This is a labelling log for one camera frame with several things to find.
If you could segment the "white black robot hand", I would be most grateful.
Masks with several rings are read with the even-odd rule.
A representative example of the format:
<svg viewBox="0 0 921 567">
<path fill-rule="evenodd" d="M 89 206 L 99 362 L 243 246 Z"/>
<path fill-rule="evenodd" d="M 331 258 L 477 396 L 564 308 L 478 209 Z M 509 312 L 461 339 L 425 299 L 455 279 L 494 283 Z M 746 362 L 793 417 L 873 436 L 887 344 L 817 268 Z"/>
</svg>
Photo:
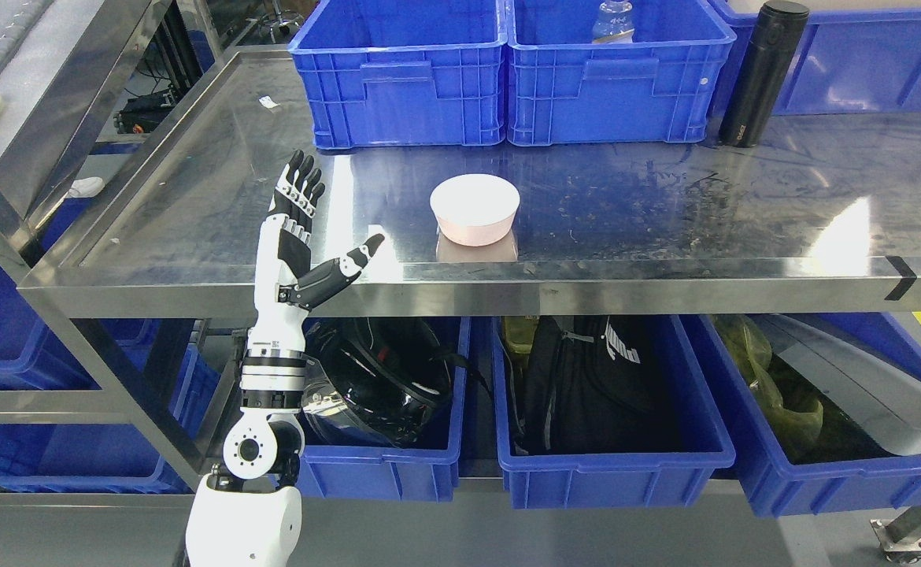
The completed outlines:
<svg viewBox="0 0 921 567">
<path fill-rule="evenodd" d="M 313 219 L 325 186 L 314 157 L 294 150 L 282 169 L 262 221 L 254 274 L 257 319 L 248 331 L 245 362 L 291 369 L 305 353 L 305 319 L 359 279 L 385 236 L 312 266 Z"/>
</svg>

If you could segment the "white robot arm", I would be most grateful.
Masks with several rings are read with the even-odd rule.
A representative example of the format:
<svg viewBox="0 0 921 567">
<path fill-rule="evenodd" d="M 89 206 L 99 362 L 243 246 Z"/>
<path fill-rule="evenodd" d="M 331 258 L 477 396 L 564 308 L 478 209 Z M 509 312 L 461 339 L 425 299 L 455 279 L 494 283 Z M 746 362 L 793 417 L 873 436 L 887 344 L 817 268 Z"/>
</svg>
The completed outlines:
<svg viewBox="0 0 921 567">
<path fill-rule="evenodd" d="M 298 415 L 305 358 L 249 356 L 240 415 L 222 461 L 199 481 L 184 537 L 190 566 L 285 566 L 303 522 L 298 489 L 305 433 Z"/>
</svg>

